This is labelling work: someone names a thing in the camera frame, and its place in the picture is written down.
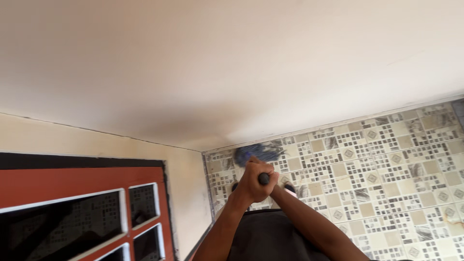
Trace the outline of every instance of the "red door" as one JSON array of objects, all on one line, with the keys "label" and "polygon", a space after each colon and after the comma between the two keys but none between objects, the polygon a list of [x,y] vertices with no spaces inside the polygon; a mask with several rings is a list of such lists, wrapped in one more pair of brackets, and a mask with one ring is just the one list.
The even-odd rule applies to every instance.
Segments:
[{"label": "red door", "polygon": [[11,260],[174,260],[161,167],[0,170],[0,223]]}]

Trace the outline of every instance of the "blue mop head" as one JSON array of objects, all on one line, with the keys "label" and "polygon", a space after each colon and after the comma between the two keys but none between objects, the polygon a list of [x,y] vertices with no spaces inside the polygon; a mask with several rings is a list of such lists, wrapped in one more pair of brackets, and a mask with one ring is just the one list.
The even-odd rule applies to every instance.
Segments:
[{"label": "blue mop head", "polygon": [[281,147],[273,143],[266,143],[266,145],[258,143],[236,149],[234,160],[240,167],[245,167],[246,162],[252,155],[264,162],[276,161],[279,159],[282,151]]}]

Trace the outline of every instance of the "hand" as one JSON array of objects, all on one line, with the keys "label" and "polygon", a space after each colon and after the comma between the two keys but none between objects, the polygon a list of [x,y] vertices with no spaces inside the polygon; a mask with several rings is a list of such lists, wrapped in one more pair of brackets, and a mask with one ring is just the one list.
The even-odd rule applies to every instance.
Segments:
[{"label": "hand", "polygon": [[[269,183],[267,185],[261,185],[258,182],[258,176],[263,172],[269,175]],[[279,173],[274,172],[274,166],[258,160],[255,156],[251,156],[246,163],[245,173],[231,196],[237,197],[239,203],[247,208],[253,202],[261,202],[266,199],[278,180]]]}]

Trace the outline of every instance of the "person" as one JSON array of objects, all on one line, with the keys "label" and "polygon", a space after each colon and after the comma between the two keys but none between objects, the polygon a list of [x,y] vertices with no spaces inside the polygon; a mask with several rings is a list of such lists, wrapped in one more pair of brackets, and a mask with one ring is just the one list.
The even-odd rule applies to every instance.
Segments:
[{"label": "person", "polygon": [[[267,185],[258,182],[262,172],[269,175]],[[369,260],[332,222],[280,188],[278,178],[271,164],[251,156],[193,261]],[[280,209],[245,212],[267,196]]]}]

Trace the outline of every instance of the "wall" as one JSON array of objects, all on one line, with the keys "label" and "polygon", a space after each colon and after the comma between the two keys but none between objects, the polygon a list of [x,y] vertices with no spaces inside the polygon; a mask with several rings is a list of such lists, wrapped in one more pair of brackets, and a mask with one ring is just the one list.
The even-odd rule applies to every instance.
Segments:
[{"label": "wall", "polygon": [[0,151],[166,160],[181,260],[212,222],[200,152],[1,113]]}]

